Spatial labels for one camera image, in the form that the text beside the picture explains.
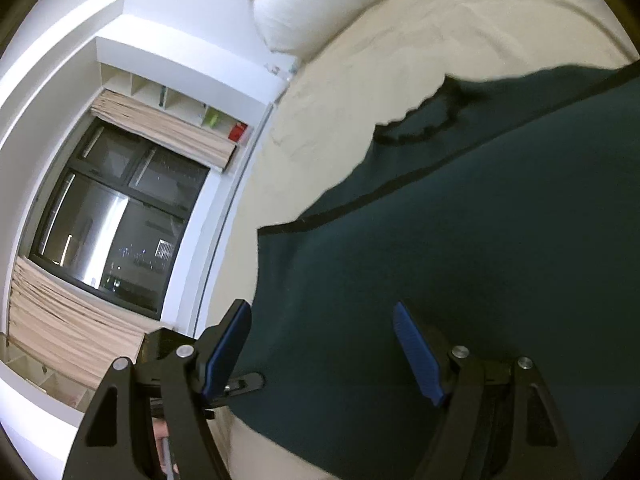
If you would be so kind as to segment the person's left hand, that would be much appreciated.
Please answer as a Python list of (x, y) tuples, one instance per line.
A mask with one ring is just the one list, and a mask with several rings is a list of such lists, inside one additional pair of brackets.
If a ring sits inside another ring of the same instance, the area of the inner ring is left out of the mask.
[(158, 459), (160, 460), (160, 469), (164, 474), (168, 474), (167, 467), (172, 465), (168, 448), (168, 426), (163, 419), (158, 418), (154, 418), (152, 423)]

